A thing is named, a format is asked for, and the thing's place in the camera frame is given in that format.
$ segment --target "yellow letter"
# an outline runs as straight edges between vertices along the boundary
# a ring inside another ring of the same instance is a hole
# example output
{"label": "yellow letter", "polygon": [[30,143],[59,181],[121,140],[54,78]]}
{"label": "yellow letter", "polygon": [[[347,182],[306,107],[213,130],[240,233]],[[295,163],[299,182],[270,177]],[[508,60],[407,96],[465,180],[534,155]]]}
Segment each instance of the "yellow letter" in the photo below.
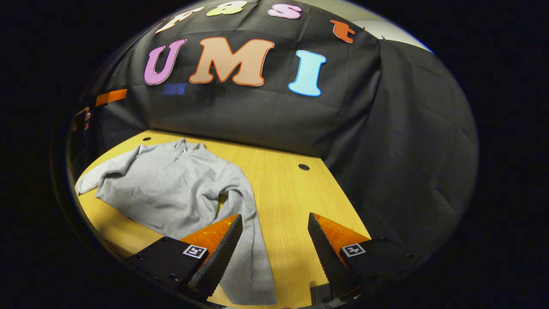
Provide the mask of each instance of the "yellow letter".
{"label": "yellow letter", "polygon": [[267,40],[253,39],[248,41],[236,53],[231,51],[229,42],[224,37],[209,37],[200,41],[202,55],[198,60],[197,71],[189,77],[193,84],[207,84],[214,79],[210,74],[213,64],[217,78],[226,81],[231,73],[240,65],[233,82],[244,86],[261,86],[265,79],[261,77],[263,62],[269,49],[275,44]]}
{"label": "yellow letter", "polygon": [[200,7],[198,9],[194,9],[194,10],[190,10],[188,12],[185,12],[185,13],[181,13],[177,16],[175,16],[172,20],[170,20],[169,23],[167,23],[164,27],[162,27],[161,29],[157,30],[155,33],[159,33],[161,31],[164,31],[168,28],[171,28],[175,25],[175,23],[177,23],[178,21],[182,21],[183,19],[189,17],[191,14],[193,14],[194,12],[198,12],[200,10],[202,10],[204,7]]}
{"label": "yellow letter", "polygon": [[217,8],[209,11],[206,16],[216,16],[219,14],[234,14],[242,10],[242,7],[246,5],[246,1],[231,1],[218,5]]}

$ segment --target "sweatshirt sleeve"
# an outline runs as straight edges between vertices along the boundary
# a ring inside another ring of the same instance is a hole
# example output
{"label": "sweatshirt sleeve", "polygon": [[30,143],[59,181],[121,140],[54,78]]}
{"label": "sweatshirt sleeve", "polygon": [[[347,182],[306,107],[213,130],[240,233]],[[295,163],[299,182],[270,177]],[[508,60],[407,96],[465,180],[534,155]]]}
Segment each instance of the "sweatshirt sleeve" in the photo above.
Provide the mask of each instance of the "sweatshirt sleeve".
{"label": "sweatshirt sleeve", "polygon": [[130,166],[130,163],[135,159],[136,155],[139,154],[141,147],[143,147],[143,145],[139,145],[132,151],[105,161],[80,177],[75,185],[76,193],[84,194],[93,190],[97,187],[99,181],[108,174],[119,173],[124,175],[128,166]]}
{"label": "sweatshirt sleeve", "polygon": [[233,304],[273,305],[275,284],[255,208],[254,193],[242,170],[230,163],[218,181],[219,194],[227,194],[216,221],[241,214],[243,231],[221,279],[221,287]]}

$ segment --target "wooden table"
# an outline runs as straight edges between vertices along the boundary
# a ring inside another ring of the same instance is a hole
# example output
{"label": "wooden table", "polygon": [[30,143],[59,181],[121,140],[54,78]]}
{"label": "wooden table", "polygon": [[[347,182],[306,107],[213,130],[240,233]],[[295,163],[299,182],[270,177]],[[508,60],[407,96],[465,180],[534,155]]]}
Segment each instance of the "wooden table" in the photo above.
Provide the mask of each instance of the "wooden table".
{"label": "wooden table", "polygon": [[[150,137],[150,140],[143,141],[145,137]],[[100,156],[83,174],[139,144],[162,144],[181,137],[144,131]],[[310,287],[326,284],[328,280],[307,231],[310,212],[370,238],[355,209],[321,159],[228,142],[185,138],[192,143],[206,143],[209,151],[239,166],[250,181],[271,262],[278,304],[233,305],[219,286],[208,301],[235,308],[280,309],[311,305]],[[300,169],[299,164],[307,165],[310,170]],[[135,254],[162,237],[96,198],[96,191],[94,189],[80,195],[80,204],[100,235],[121,256]]]}

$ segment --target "foam letter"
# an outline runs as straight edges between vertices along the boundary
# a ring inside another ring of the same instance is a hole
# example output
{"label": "foam letter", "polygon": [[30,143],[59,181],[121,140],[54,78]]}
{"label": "foam letter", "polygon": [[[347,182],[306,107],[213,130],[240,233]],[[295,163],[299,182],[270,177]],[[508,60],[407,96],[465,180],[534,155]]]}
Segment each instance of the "foam letter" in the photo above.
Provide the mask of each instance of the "foam letter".
{"label": "foam letter", "polygon": [[209,37],[200,41],[202,55],[198,60],[197,71],[189,77],[193,84],[207,84],[214,79],[210,74],[213,64],[217,78],[226,81],[230,74],[240,65],[233,82],[244,86],[261,86],[265,79],[261,77],[263,62],[269,49],[275,44],[267,40],[253,39],[248,41],[236,53],[231,51],[229,42],[224,37]]}
{"label": "foam letter", "polygon": [[164,31],[166,29],[169,29],[171,27],[173,27],[177,22],[179,21],[182,21],[183,19],[189,17],[191,14],[193,14],[194,12],[198,12],[200,10],[202,10],[204,7],[200,7],[198,9],[194,9],[194,10],[190,10],[188,12],[185,12],[185,13],[181,13],[177,16],[175,16],[172,20],[170,20],[169,23],[167,23],[164,27],[162,27],[161,29],[157,30],[155,33],[159,33],[161,31]]}
{"label": "foam letter", "polygon": [[299,57],[298,75],[288,88],[300,95],[318,97],[321,94],[317,86],[320,66],[326,62],[326,57],[308,51],[297,51]]}
{"label": "foam letter", "polygon": [[168,59],[166,59],[164,69],[160,73],[155,72],[154,68],[156,67],[158,56],[160,56],[160,53],[164,50],[164,48],[166,48],[166,46],[155,48],[149,53],[149,61],[147,62],[147,66],[145,67],[145,82],[147,83],[147,85],[153,86],[161,84],[168,78],[168,76],[170,76],[170,73],[173,69],[173,64],[175,62],[175,57],[177,56],[177,52],[179,51],[179,48],[183,44],[185,44],[185,42],[187,42],[187,40],[182,39],[170,44],[170,53],[168,54]]}
{"label": "foam letter", "polygon": [[330,23],[334,24],[334,34],[336,37],[343,40],[343,42],[353,43],[353,40],[347,34],[355,34],[355,31],[350,29],[348,24],[336,20],[330,20]]}
{"label": "foam letter", "polygon": [[297,19],[301,16],[298,12],[301,12],[300,7],[289,4],[275,4],[272,6],[272,10],[267,11],[270,16],[283,17],[287,19]]}
{"label": "foam letter", "polygon": [[246,5],[246,1],[231,1],[218,5],[217,8],[209,11],[206,16],[216,16],[219,14],[234,14],[242,10],[242,7]]}

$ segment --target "pink letter u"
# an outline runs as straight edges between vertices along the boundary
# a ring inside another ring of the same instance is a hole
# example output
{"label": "pink letter u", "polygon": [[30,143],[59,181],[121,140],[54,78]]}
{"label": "pink letter u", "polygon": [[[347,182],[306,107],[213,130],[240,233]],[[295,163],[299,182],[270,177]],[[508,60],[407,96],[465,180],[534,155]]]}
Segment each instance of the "pink letter u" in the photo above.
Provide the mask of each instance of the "pink letter u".
{"label": "pink letter u", "polygon": [[183,39],[170,44],[170,53],[168,54],[168,59],[166,59],[164,69],[160,73],[156,73],[154,71],[154,67],[156,66],[156,62],[158,61],[158,56],[160,56],[160,53],[164,50],[164,48],[166,48],[166,46],[155,48],[153,49],[153,51],[150,52],[149,61],[147,62],[147,66],[145,67],[145,82],[147,83],[147,85],[153,86],[161,84],[168,78],[168,76],[170,76],[170,73],[173,69],[173,64],[175,63],[175,57],[177,56],[177,52],[179,51],[179,48],[183,44],[185,44],[185,42],[187,42],[187,40]]}

